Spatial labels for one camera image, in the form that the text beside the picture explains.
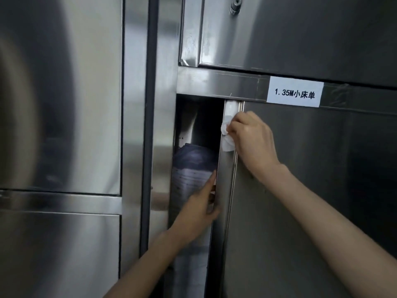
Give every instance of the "metal knob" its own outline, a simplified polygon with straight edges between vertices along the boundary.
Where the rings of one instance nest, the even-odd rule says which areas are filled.
[[[230,13],[232,14],[232,15],[235,15],[235,14],[239,14],[239,12],[240,12],[240,9],[241,9],[241,3],[242,3],[242,1],[243,0],[234,0],[232,3],[231,3],[231,6],[230,6]]]

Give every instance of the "person's left hand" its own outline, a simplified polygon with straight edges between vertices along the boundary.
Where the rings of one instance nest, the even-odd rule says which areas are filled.
[[[215,178],[216,171],[212,173],[211,177],[200,191],[191,195],[169,230],[181,241],[182,246],[189,244],[201,235],[206,227],[211,225],[220,213],[218,207],[211,213],[207,213],[210,192],[214,185]]]

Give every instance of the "white label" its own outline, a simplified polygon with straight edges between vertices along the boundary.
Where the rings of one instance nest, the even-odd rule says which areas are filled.
[[[318,108],[323,87],[320,81],[271,76],[267,102]]]

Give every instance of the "person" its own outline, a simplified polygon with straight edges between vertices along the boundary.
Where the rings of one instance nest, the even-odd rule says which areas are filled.
[[[354,297],[397,297],[397,260],[279,162],[271,129],[255,113],[237,113],[227,131],[248,170],[291,212]],[[150,295],[178,251],[218,216],[219,209],[206,212],[215,177],[214,172],[189,198],[172,227],[160,235],[106,298]]]

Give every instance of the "white tissue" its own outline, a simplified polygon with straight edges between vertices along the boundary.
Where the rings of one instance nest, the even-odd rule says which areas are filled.
[[[235,150],[233,138],[227,133],[227,126],[230,124],[233,116],[225,116],[221,125],[221,133],[224,137],[222,137],[222,150],[224,152],[231,152]]]

